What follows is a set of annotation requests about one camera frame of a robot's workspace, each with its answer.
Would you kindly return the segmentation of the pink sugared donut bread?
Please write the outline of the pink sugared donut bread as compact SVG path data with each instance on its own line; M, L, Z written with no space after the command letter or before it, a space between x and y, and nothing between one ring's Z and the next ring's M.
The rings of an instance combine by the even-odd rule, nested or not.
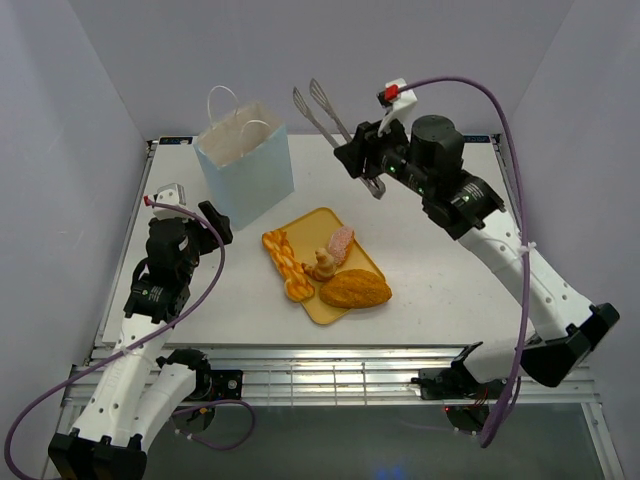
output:
M327 244L327 251L333 257L337 266L341 266L346 262L354 242L355 231L349 226L342 226L333 232Z

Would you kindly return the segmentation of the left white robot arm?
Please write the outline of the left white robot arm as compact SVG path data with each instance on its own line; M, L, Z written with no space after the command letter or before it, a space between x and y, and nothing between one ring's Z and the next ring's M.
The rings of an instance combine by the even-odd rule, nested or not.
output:
M184 400L211 398L212 373L195 349L160 352L177 319L193 311L190 283L202 256L233 240L229 219L208 201L193 218L159 195L147 199L146 256L136 266L113 360L70 431L52 438L48 455L64 479L139 479L162 425Z

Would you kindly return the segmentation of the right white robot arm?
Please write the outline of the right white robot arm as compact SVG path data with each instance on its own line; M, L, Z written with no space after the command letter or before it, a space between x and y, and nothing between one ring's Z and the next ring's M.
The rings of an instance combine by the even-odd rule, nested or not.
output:
M430 115L409 130L394 120L385 132L361 123L334 156L353 178L394 178L422 200L428 218L476 256L519 303L525 326L516 340L466 346L450 366L421 380L432 396L474 397L487 384L521 373L558 386L620 318L573 289L525 240L500 195L463 167L465 138L453 122Z

